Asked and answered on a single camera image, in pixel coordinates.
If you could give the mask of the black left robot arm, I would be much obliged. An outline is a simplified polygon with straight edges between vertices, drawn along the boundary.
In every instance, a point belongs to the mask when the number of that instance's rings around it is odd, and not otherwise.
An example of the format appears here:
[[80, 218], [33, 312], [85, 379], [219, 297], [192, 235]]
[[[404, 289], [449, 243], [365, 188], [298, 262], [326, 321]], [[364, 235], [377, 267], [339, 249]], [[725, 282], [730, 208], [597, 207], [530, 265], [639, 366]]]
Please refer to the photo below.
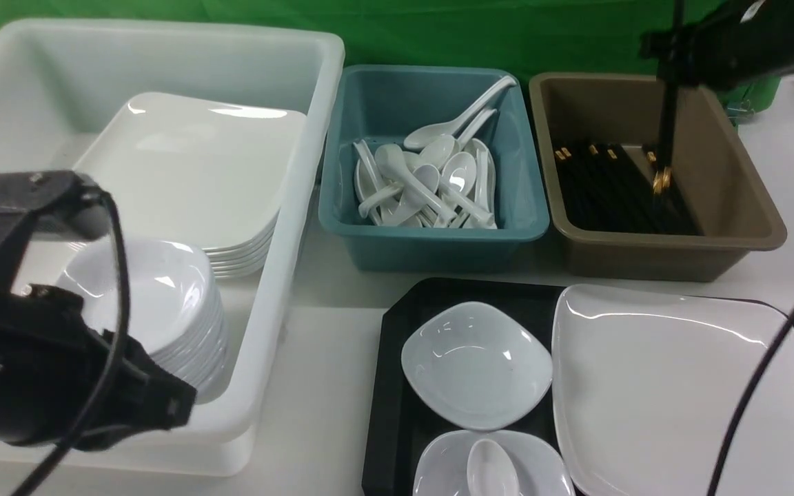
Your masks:
[[[33, 238], [110, 241], [116, 322], [92, 329], [76, 290], [13, 291]], [[0, 442], [40, 448], [75, 431], [99, 452], [146, 431], [186, 426], [196, 389], [165, 371], [128, 333], [130, 288], [119, 211], [90, 176], [0, 173]]]

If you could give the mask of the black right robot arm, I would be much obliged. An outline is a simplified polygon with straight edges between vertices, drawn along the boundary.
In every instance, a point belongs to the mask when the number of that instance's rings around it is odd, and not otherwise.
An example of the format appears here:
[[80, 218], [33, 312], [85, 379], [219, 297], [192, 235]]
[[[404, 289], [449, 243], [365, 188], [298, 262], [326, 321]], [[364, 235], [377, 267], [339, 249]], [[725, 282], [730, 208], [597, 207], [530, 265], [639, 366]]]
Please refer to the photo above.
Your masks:
[[704, 18], [642, 35], [641, 59], [685, 87], [728, 90], [794, 72], [794, 1], [725, 1]]

